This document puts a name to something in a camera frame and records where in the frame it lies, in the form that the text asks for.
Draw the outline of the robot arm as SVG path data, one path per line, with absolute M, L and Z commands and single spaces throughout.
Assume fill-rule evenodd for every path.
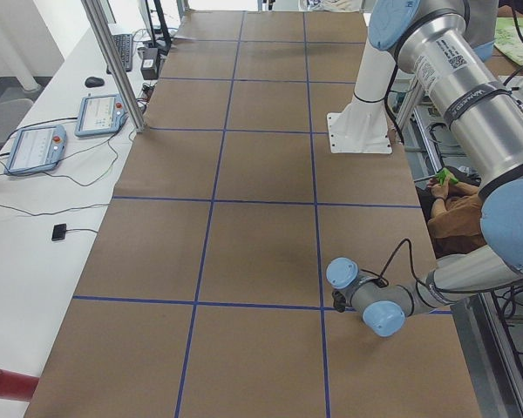
M 414 76 L 479 173 L 485 244 L 425 277 L 383 286 L 346 258 L 326 276 L 337 309 L 356 309 L 377 335 L 465 297 L 523 283 L 523 112 L 487 68 L 494 1 L 378 1 L 351 102 L 327 117 L 334 153 L 386 153 L 385 101 L 396 71 Z

